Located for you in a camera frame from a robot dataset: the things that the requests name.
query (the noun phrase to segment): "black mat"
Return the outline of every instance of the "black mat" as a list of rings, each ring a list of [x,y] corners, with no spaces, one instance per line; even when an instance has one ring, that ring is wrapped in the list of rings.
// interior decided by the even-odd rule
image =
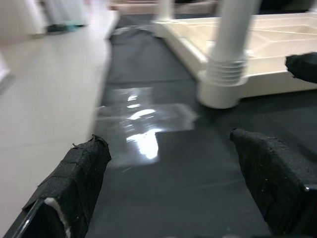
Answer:
[[[229,132],[241,126],[273,133],[316,155],[317,92],[251,98],[233,109],[213,110],[196,101],[194,79],[150,32],[134,30],[111,43],[114,60],[101,106],[109,105],[114,89],[151,87],[155,104],[185,104],[199,118],[194,130],[156,133],[156,163],[107,168],[87,237],[269,235],[245,186]],[[104,136],[99,123],[95,134]],[[289,130],[292,137],[280,133]]]

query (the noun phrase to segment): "white tiled floor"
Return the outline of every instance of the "white tiled floor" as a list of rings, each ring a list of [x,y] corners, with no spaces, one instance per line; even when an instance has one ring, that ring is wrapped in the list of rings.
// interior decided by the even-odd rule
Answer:
[[[116,19],[105,0],[90,11],[88,27],[32,41],[27,62],[17,63],[29,48],[4,50],[15,79],[0,95],[0,237],[72,143],[90,137]]]

